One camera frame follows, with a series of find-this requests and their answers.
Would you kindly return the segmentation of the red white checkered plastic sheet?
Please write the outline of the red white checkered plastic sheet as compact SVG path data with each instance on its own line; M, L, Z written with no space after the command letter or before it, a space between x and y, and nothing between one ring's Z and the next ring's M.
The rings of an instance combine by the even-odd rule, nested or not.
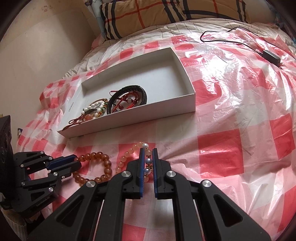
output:
M247 51L239 57L199 37L179 35L129 48L94 70L50 83L42 109L24 128L19 151L54 157L101 151L122 170L146 142L188 179L210 179L277 239L295 214L295 60L265 38L236 30L282 57L277 68ZM196 111L67 140L57 129L78 85L144 53L172 48L196 92Z

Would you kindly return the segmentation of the white shallow cardboard box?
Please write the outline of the white shallow cardboard box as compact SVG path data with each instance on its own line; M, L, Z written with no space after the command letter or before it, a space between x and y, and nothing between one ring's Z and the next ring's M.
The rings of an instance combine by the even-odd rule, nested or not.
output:
M195 90L176 52L165 48L83 81L58 133L73 138L195 111Z

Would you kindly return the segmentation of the white headboard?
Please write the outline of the white headboard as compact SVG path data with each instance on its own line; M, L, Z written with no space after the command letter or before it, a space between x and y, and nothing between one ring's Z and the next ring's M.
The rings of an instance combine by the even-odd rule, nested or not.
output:
M79 63L95 39L92 14L79 7L27 6L1 41L1 114L11 116L11 144L17 131L41 109L45 87Z

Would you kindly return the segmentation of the pink pillow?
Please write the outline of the pink pillow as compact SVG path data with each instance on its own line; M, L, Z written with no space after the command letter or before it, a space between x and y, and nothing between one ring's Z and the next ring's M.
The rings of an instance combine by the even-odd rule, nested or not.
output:
M92 42L91 49L96 49L97 47L101 46L106 41L105 37L100 34L96 39Z

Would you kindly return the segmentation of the left tan plaid pillow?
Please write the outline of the left tan plaid pillow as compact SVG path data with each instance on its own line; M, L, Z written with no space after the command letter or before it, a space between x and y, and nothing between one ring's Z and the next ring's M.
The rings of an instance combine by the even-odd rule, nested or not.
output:
M111 1L100 6L100 15L107 40L186 20L179 1Z

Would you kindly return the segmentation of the tan plaid pillow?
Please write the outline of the tan plaid pillow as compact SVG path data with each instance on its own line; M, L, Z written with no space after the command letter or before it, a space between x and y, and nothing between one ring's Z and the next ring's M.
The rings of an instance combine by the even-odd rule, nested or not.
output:
M107 40L186 20L179 1L111 1L100 6L100 15Z
M250 23L245 1L224 0L192 0L163 1L164 6L171 7L177 20L192 20L202 18L221 18Z

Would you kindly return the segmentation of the left pink curtain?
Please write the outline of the left pink curtain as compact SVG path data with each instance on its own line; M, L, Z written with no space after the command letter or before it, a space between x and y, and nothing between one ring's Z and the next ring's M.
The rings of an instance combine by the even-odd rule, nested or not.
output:
M105 25L101 15L102 0L85 0L84 4L96 18L102 36L105 38Z

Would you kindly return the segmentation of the right tan plaid pillow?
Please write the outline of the right tan plaid pillow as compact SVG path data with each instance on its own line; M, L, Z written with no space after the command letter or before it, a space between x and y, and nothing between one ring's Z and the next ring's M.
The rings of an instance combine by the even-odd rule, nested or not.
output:
M171 7L177 20L192 20L202 18L221 18L250 23L245 1L224 0L192 0L163 1L164 6Z

